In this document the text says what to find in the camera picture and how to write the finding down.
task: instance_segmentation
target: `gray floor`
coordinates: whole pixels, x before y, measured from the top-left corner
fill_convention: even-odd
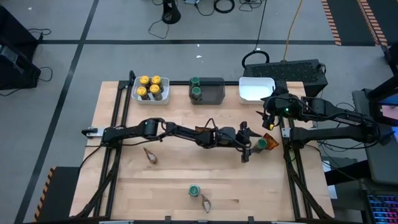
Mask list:
[[[0,3],[27,28],[52,29],[53,33],[45,37],[47,40],[78,40],[93,0],[0,0]],[[200,9],[209,12],[211,3],[202,0]],[[269,0],[261,39],[285,40],[298,3]],[[170,26],[168,39],[256,39],[261,9],[203,17],[181,0],[179,9],[182,20]],[[161,7],[151,1],[99,0],[87,39],[153,40],[156,37],[149,35],[147,29],[160,15]],[[158,24],[154,32],[162,35],[164,28],[165,24]],[[291,39],[333,40],[320,1],[304,0]],[[76,47],[40,45],[34,63],[38,67],[52,67],[53,80],[0,98],[3,127],[0,178],[6,180],[0,184],[1,223],[14,222]],[[130,70],[137,75],[162,75],[171,80],[188,80],[194,75],[237,80],[243,74],[241,59],[253,47],[246,44],[84,45],[25,222],[34,216],[50,167],[79,166],[86,143],[80,131],[91,124],[101,82],[126,79]],[[284,45],[260,45],[259,48],[269,53],[271,62],[282,60]],[[329,85],[322,97],[334,104],[352,103],[351,91],[373,88],[392,75],[378,47],[289,46],[287,60],[309,58],[318,58],[327,65]],[[261,57],[253,57],[248,63],[262,61]],[[322,128],[334,125],[320,123]],[[354,144],[336,142],[342,146]],[[328,153],[366,159],[363,150]]]

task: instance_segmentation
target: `wooden table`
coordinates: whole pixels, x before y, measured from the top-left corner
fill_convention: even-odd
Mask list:
[[[111,123],[117,82],[103,82],[93,118],[93,126],[107,127]],[[292,94],[305,94],[302,83],[287,83]],[[221,105],[192,105],[187,95],[188,86],[172,86],[170,102],[166,106],[138,105],[130,101],[127,126],[135,126],[143,119],[161,117],[166,121],[194,128],[204,126],[214,118],[218,127],[232,126],[236,130],[242,121],[256,133],[266,132],[281,143],[280,130],[265,130],[256,110],[260,105],[241,105],[238,86],[226,86],[226,96]],[[311,127],[310,123],[295,122],[296,126]],[[142,138],[125,140],[126,144]],[[98,145],[100,139],[88,140],[88,145]],[[151,150],[159,163],[149,163],[142,147]],[[95,148],[87,147],[85,156]],[[105,149],[100,149],[83,166],[70,215],[77,214],[98,188]],[[232,148],[203,149],[194,142],[167,137],[163,142],[123,147],[118,181],[113,202],[112,219],[122,220],[294,220],[292,201],[282,145],[271,151],[253,154],[248,163],[241,163],[241,154]],[[328,194],[319,152],[306,147],[301,150],[307,186],[324,210],[334,216]],[[201,206],[200,198],[188,194],[191,184],[212,202],[210,213]],[[305,217],[299,189],[301,216]],[[106,200],[101,213],[104,214]]]

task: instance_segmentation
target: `green cap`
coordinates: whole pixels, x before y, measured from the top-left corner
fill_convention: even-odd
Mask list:
[[[192,88],[192,94],[194,94],[195,96],[199,96],[201,95],[201,89],[199,87],[193,87]]]
[[[264,138],[260,138],[257,141],[257,147],[260,149],[265,149],[267,147],[267,141]]]
[[[199,77],[192,77],[191,78],[191,83],[192,84],[199,84]]]
[[[200,187],[195,184],[192,184],[191,186],[189,186],[188,193],[191,196],[197,197],[200,194]]]

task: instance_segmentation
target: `yellow cable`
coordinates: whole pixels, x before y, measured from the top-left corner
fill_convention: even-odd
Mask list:
[[[297,14],[299,13],[299,10],[300,10],[300,8],[301,8],[301,4],[302,4],[302,3],[303,3],[303,0],[300,0],[300,4],[298,5],[298,8],[297,8],[297,10],[296,10],[296,15],[294,15],[292,25],[290,25],[289,34],[287,34],[287,40],[286,40],[286,48],[285,48],[284,60],[286,60],[287,46],[289,45],[290,33],[291,33],[291,31],[292,31],[292,28],[293,28],[293,25],[294,25],[294,21],[296,21]]]

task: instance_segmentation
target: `black keyboard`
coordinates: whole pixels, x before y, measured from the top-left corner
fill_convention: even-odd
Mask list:
[[[317,75],[322,73],[317,68],[318,60],[302,60],[294,62],[277,62],[247,65],[247,77],[271,77],[275,81],[312,83],[318,81]]]
[[[398,223],[398,197],[395,195],[367,195],[375,223]]]

